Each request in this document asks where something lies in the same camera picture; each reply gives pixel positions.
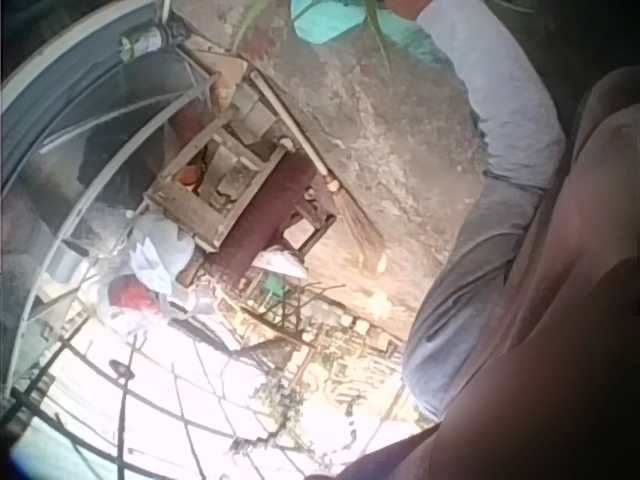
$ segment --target hand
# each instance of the hand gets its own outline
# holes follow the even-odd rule
[[[385,0],[384,4],[396,15],[415,20],[433,0]]]

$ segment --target turquoise object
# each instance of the turquoise object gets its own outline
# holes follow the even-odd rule
[[[292,18],[311,1],[291,0]],[[300,17],[294,28],[301,39],[321,45],[360,25],[365,19],[362,0],[324,0]],[[379,9],[378,20],[383,33],[413,57],[427,65],[450,65],[447,56],[415,22],[398,17],[386,9]]]

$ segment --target dark cloth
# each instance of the dark cloth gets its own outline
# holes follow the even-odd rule
[[[442,423],[339,480],[640,478],[639,79],[587,100]]]

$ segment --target concrete floor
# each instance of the concrete floor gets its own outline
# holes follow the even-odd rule
[[[529,54],[568,127],[587,87],[622,56],[608,61],[605,49],[581,48],[584,35],[571,28],[571,18],[575,9],[587,15],[594,2],[568,2],[565,8],[559,6],[563,2],[540,1],[544,8],[534,5],[533,15],[492,9]],[[195,29],[229,48],[248,3],[175,0],[173,5]],[[464,86],[450,67],[426,66],[394,47],[389,72],[366,28],[320,47],[306,44],[287,24],[288,2],[272,3],[240,52],[279,87],[388,245],[386,273],[366,278],[358,272],[345,225],[338,223],[308,257],[311,275],[328,285],[346,283],[333,298],[406,338],[482,187],[486,152]]]

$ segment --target broom bristles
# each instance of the broom bristles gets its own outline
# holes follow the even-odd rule
[[[387,266],[384,238],[369,216],[344,188],[334,193],[338,213],[344,218],[361,254],[361,266],[380,274]]]

